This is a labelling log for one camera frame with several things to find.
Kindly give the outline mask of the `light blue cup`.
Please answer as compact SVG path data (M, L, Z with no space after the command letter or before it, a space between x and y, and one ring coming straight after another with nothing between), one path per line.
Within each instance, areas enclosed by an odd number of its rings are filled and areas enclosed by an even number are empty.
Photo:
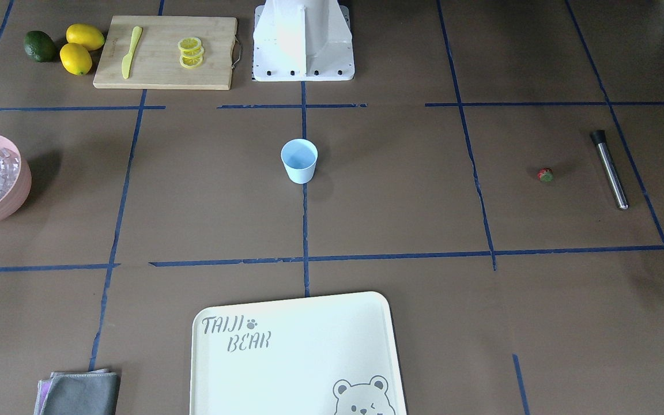
M311 181L318 157L316 145L302 138L290 140L280 151L288 179L296 184L306 184Z

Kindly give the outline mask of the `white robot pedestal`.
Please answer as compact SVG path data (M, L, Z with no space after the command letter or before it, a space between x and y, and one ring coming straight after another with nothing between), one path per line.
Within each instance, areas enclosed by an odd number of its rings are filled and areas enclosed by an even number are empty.
M252 78L350 81L352 39L349 8L337 1L266 1L255 8Z

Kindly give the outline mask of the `green lime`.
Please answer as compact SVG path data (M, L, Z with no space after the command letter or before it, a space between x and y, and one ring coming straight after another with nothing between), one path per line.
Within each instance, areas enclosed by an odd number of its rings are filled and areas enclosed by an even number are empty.
M43 31L29 31L25 34L24 52L37 63L53 62L57 47L51 37Z

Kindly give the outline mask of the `yellow lemon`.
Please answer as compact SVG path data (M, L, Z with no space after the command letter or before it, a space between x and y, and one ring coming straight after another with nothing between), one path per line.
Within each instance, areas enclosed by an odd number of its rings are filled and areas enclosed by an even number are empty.
M105 44L103 33L93 25L72 24L66 30L66 40L70 44L82 45L87 51L99 50Z
M59 57L66 71L75 76L88 74L93 65L89 50L81 44L64 44L59 52Z

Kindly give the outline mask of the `wooden cutting board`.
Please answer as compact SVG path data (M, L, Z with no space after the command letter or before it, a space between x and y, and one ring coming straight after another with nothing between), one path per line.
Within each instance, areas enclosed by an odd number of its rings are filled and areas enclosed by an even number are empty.
M133 27L142 27L131 66L121 75L122 57ZM216 90L231 87L238 20L235 17L120 16L111 19L93 85L98 89ZM205 48L203 63L195 69L179 64L177 42L199 37Z

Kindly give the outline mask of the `yellow lemon far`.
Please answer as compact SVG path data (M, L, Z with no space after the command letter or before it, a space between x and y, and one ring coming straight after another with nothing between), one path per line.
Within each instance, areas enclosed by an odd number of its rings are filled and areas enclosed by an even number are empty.
M82 45L87 51L99 50L105 44L103 33L93 25L72 24L66 30L66 40L70 44Z

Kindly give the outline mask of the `grey folded cloth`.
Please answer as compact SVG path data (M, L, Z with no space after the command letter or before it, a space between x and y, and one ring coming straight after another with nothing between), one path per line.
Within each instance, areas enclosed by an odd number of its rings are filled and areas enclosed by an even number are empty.
M106 368L55 371L37 385L34 414L114 414L120 378Z

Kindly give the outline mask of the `yellow lemon near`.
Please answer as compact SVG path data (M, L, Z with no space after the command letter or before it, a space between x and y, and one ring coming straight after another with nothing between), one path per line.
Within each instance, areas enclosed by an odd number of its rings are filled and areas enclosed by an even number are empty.
M89 50L81 44L64 44L59 52L59 57L66 71L75 76L88 74L93 65Z

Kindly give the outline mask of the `steel muddler black tip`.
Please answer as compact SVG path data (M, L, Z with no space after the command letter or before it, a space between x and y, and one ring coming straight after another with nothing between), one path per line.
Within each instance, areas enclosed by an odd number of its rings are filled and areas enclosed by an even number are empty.
M619 210L628 210L629 202L625 197L624 187L622 186L616 166L612 160L611 152L607 145L606 132L604 130L595 130L591 131L589 135L603 165L603 170L606 174L607 182L617 208Z

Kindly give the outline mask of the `cream bear tray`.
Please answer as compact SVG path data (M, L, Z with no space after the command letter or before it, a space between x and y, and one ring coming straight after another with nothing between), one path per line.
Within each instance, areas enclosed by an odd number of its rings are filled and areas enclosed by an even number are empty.
M377 292L200 310L190 414L406 414L390 305Z

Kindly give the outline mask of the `small strawberry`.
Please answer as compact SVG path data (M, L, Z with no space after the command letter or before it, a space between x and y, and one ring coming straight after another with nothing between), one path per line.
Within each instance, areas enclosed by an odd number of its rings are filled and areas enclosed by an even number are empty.
M540 182L551 182L554 179L554 173L551 168L541 168L537 173Z

